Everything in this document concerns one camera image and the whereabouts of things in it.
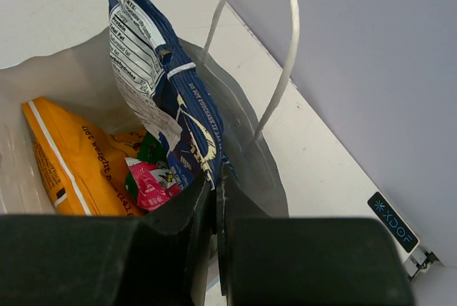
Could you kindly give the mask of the dark blue chips bag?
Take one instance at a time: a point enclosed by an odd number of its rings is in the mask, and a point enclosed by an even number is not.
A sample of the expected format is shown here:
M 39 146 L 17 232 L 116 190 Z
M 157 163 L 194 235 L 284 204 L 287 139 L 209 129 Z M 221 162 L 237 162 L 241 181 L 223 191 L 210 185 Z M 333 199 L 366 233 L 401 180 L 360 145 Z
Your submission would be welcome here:
M 109 45 L 116 85 L 164 148 L 178 187 L 203 174 L 215 188 L 224 122 L 169 20 L 150 0 L 109 0 Z

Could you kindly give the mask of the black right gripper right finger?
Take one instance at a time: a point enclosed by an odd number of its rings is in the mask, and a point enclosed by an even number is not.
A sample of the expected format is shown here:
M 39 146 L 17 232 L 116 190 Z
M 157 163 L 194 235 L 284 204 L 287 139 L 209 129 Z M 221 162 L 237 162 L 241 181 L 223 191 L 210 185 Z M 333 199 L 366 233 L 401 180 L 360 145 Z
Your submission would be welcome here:
M 413 305 L 391 235 L 372 218 L 275 218 L 228 165 L 216 186 L 221 294 L 229 305 Z

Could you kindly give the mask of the orange Kettle chips bag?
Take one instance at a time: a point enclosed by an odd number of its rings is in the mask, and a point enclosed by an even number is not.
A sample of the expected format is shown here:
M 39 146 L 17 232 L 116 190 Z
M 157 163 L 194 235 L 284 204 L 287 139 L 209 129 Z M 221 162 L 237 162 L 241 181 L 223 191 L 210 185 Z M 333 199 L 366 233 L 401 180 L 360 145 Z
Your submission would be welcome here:
M 22 104 L 49 200 L 64 215 L 142 216 L 126 189 L 143 128 L 111 135 L 45 98 Z

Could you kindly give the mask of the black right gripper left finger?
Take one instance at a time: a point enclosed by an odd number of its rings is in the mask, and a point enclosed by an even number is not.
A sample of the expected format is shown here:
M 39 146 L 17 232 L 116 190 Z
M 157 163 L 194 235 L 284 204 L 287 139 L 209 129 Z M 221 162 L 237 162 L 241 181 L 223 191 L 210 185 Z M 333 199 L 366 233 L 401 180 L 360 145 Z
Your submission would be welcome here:
M 211 191 L 198 177 L 143 217 L 4 215 L 3 305 L 202 305 Z

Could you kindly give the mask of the pink Himalaya candy packet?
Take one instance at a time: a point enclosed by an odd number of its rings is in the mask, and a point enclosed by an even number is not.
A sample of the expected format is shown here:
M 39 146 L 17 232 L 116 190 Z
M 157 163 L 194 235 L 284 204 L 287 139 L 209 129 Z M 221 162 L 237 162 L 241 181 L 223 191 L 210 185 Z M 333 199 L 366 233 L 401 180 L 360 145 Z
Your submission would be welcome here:
M 125 186 L 141 209 L 154 211 L 181 192 L 163 161 L 147 163 L 137 158 L 125 161 L 129 169 Z

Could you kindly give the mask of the light blue paper bag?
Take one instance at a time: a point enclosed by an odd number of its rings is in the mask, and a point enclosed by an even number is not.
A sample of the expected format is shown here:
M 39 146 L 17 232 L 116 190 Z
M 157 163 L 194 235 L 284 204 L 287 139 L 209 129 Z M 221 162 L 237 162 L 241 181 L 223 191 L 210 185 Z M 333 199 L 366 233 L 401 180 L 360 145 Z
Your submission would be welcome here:
M 296 60 L 300 20 L 262 117 L 208 49 L 191 53 L 150 0 L 108 0 L 89 67 L 1 73 L 1 303 L 202 305 L 226 200 L 288 208 L 261 132 Z

